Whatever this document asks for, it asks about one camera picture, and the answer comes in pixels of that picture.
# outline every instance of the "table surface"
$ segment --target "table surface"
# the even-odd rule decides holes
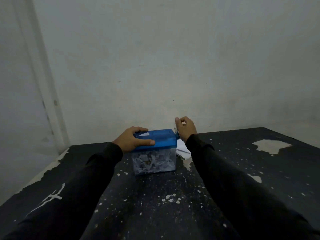
[[[313,227],[320,228],[319,148],[266,128],[202,133],[199,137],[212,143],[222,158],[240,170],[260,176],[263,187],[304,215]],[[253,145],[263,139],[292,146],[272,156]],[[71,146],[60,165],[5,202],[0,207],[0,237],[14,229],[54,190],[59,190],[105,145]],[[169,198],[172,202],[166,199],[167,195],[173,195]],[[194,164],[188,171],[179,157],[174,172],[136,177],[131,159],[125,155],[115,167],[97,210],[82,239],[214,239],[217,232],[225,238],[237,238],[233,226],[205,189]]]

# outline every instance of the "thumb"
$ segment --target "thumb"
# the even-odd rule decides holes
[[[154,140],[143,140],[143,139],[136,139],[136,146],[153,146],[156,142]]]
[[[181,120],[177,117],[174,119],[177,125],[177,129],[180,130],[183,127]]]

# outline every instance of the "hand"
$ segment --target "hand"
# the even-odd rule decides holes
[[[143,140],[134,137],[136,132],[147,132],[148,129],[141,127],[130,127],[126,129],[117,139],[113,141],[118,145],[123,153],[131,152],[139,146],[153,146],[156,144],[154,140]]]
[[[197,134],[196,127],[192,120],[190,120],[188,117],[183,117],[181,119],[175,118],[177,129],[180,135],[180,138],[185,143],[189,139],[189,137],[193,134]]]

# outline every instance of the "transparent plastic container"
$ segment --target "transparent plastic container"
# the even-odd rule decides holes
[[[140,146],[131,152],[135,175],[176,169],[177,137],[172,129],[152,130],[134,136],[155,141],[153,146]]]

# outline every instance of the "black long sleeve shirt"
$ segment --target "black long sleeve shirt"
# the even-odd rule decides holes
[[[243,239],[316,239],[306,219],[224,161],[211,145],[192,135],[186,146],[211,197]],[[108,144],[57,197],[40,203],[3,239],[80,239],[122,155],[118,145]]]

